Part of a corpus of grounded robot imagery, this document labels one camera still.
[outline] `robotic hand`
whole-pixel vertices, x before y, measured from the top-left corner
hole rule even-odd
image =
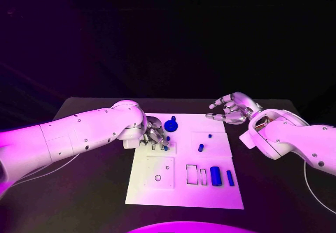
[[[145,116],[131,100],[117,102],[111,108],[86,111],[49,123],[1,132],[0,196],[37,168],[104,146],[115,139],[122,140],[125,149],[138,147],[140,141],[168,146],[160,120]]]
[[[287,110],[264,109],[241,92],[219,98],[209,108],[213,109],[220,104],[225,115],[209,113],[206,118],[235,125],[249,119],[248,131],[239,136],[249,149],[256,146],[262,154],[274,160],[294,152],[311,167],[336,175],[333,126],[310,126]]]

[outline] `white board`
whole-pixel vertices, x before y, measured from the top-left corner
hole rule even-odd
[[[151,150],[151,144],[135,149],[125,204],[243,209],[223,123],[203,114],[145,115],[163,124],[176,116],[179,128],[171,133],[164,131],[173,143],[168,151]],[[187,184],[187,165],[196,165],[197,184]],[[212,186],[212,166],[219,167],[222,186]],[[235,186],[229,186],[228,170]],[[205,176],[207,185],[202,185]]]

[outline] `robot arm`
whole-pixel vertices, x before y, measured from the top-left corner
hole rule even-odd
[[[75,114],[49,123],[0,133],[0,196],[33,170],[115,139],[124,148],[163,139],[161,122],[147,117],[134,101],[122,100],[111,108]]]
[[[218,99],[209,108],[223,105],[225,115],[206,114],[206,118],[228,124],[242,124],[249,119],[248,131],[239,136],[251,149],[256,146],[262,154],[281,158],[294,152],[316,169],[336,175],[336,128],[327,125],[310,126],[287,110],[262,109],[241,92]]]

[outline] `table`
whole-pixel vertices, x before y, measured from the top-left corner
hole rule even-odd
[[[111,107],[119,100],[69,98],[55,120]],[[213,100],[132,100],[147,113],[222,113],[219,107],[207,109]],[[290,100],[255,101],[264,108],[298,114]],[[115,140],[81,154],[55,173],[10,188],[0,200],[3,232],[127,232],[167,221],[210,222],[265,233],[336,232],[336,216],[320,206],[305,187],[301,158],[290,153],[274,161],[256,148],[249,150],[239,140],[246,124],[225,124],[243,210],[124,204],[134,149],[124,150],[122,142]],[[37,175],[56,169],[69,159],[57,161]],[[307,174],[317,196],[336,207],[334,176],[311,168]]]

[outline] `blue cylinder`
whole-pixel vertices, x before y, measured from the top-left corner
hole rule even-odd
[[[229,180],[229,186],[235,186],[230,171],[226,171],[226,175],[228,175],[228,180]]]
[[[210,174],[212,174],[212,186],[222,186],[219,167],[216,166],[210,167]]]
[[[205,148],[205,145],[203,145],[203,144],[199,144],[197,151],[202,152],[202,151],[203,151],[203,148]]]

